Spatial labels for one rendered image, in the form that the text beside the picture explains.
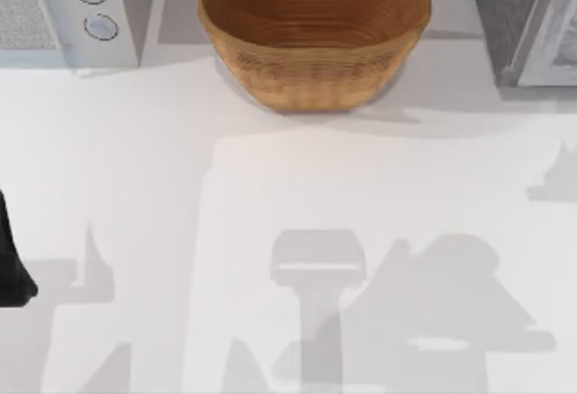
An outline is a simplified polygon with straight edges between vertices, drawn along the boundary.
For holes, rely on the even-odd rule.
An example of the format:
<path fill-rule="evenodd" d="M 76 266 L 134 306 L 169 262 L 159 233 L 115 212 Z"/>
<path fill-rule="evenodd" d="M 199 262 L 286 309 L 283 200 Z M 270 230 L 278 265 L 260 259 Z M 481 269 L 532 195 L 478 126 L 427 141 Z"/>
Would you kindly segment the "brown woven basket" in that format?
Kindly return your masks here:
<path fill-rule="evenodd" d="M 280 113 L 343 112 L 398 73 L 431 0 L 198 0 L 215 52 L 258 103 Z"/>

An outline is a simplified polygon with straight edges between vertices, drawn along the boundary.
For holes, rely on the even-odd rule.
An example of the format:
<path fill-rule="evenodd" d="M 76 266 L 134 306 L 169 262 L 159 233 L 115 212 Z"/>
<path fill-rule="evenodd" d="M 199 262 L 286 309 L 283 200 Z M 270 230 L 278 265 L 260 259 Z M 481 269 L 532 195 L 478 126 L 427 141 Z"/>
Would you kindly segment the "pale microwave oven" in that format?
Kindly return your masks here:
<path fill-rule="evenodd" d="M 0 0 L 0 69 L 131 69 L 140 65 L 153 0 Z M 119 27 L 98 41 L 83 21 L 95 14 Z"/>

